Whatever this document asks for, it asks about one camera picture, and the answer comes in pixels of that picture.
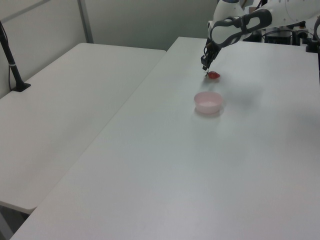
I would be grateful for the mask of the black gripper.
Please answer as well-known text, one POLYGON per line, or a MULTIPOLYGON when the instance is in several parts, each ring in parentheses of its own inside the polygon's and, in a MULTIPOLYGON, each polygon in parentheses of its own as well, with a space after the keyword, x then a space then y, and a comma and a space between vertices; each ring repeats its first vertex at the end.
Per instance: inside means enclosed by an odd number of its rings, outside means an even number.
POLYGON ((207 71, 213 60, 216 59, 220 52, 221 48, 215 44, 211 39, 207 39, 204 47, 204 55, 201 57, 201 64, 202 64, 202 69, 204 71, 207 71))

